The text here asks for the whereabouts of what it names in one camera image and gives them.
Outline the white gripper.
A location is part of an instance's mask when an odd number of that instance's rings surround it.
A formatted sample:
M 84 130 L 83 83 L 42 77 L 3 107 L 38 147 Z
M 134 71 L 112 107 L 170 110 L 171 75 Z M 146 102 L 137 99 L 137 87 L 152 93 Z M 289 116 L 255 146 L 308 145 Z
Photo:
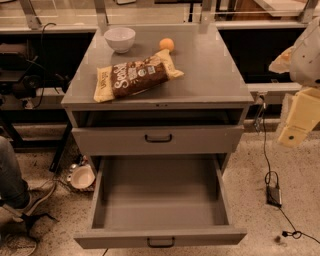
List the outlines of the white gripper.
M 308 86 L 294 95 L 286 94 L 277 142 L 296 147 L 320 122 L 320 17 L 314 18 L 294 45 L 284 50 L 269 65 L 269 70 L 289 72 L 292 81 Z

